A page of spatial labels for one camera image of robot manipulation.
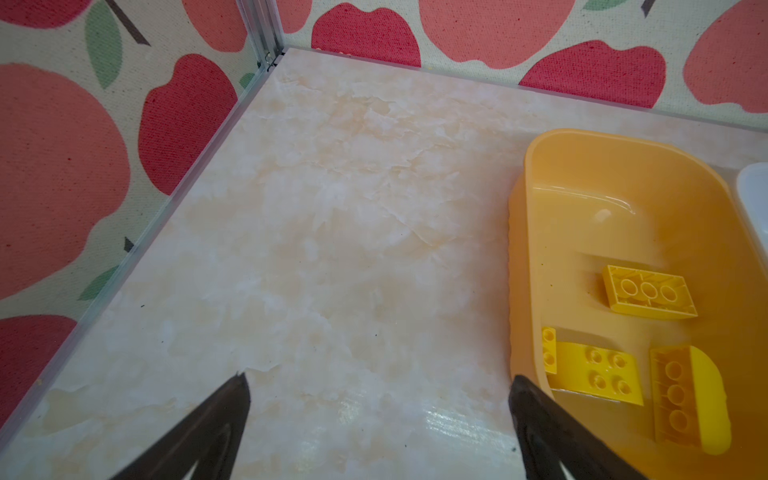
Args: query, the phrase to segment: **yellow toy brick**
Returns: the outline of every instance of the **yellow toy brick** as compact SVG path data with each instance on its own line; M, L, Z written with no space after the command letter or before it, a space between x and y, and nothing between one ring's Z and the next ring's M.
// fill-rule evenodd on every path
M730 448L730 420L723 377L695 346L650 351L657 442L720 455Z
M643 405L637 362L629 353L557 342L557 359L558 374L547 377L550 388Z
M557 336L554 329L546 326L541 329L541 344L544 347L544 371L554 375L558 372Z
M682 276L607 265L603 281L614 312L666 320L698 316Z

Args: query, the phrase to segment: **marble tabletop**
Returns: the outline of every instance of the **marble tabletop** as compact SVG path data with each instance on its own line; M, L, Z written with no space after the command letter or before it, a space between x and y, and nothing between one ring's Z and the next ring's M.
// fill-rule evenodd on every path
M768 161L768 134L292 49L0 476L108 478L245 372L235 479L522 480L506 201L559 127Z

